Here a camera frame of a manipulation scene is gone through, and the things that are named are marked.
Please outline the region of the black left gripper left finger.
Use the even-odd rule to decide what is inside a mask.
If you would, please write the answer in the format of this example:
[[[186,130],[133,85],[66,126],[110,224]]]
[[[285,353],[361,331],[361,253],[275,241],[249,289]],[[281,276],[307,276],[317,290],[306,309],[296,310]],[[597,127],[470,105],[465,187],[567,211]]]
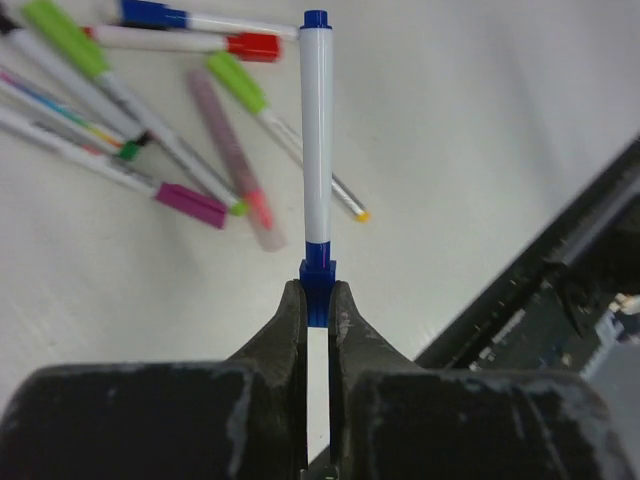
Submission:
[[[299,479],[308,467],[307,304],[288,281],[274,316],[229,361],[243,389],[227,421],[231,479]]]

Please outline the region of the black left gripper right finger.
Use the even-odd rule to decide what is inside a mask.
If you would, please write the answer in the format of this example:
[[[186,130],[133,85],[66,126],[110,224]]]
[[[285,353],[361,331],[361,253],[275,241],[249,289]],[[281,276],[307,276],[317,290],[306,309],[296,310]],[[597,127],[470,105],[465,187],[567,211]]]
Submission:
[[[354,389],[368,372],[413,372],[415,363],[394,348],[360,314],[345,281],[334,284],[329,301],[330,458],[339,477],[348,479],[355,461],[352,440],[358,409]]]

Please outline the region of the blue capped whiteboard marker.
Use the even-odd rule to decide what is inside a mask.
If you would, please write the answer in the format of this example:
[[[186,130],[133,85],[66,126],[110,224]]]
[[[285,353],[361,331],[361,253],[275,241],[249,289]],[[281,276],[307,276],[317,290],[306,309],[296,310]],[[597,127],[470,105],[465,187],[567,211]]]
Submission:
[[[328,326],[336,276],[331,259],[334,132],[333,28],[325,10],[307,10],[299,28],[305,257],[299,269],[308,325]]]

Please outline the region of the pink highlighter pen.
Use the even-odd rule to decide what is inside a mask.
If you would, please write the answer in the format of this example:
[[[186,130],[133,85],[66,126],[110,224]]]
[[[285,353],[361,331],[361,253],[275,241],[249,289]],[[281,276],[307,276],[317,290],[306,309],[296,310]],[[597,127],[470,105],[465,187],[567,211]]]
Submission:
[[[258,244],[266,252],[282,249],[285,238],[276,216],[208,74],[201,68],[189,70],[186,82],[233,186],[248,206],[248,220]]]

